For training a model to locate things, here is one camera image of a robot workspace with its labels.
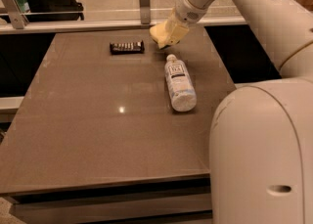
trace white bottle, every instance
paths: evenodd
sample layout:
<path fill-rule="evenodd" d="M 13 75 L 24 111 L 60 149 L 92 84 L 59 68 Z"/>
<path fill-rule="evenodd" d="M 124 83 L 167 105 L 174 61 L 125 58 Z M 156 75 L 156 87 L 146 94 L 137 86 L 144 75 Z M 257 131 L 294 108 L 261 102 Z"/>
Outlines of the white bottle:
<path fill-rule="evenodd" d="M 165 77 L 172 107 L 178 112 L 189 111 L 195 107 L 197 96 L 187 68 L 174 55 L 168 55 L 166 60 Z"/>

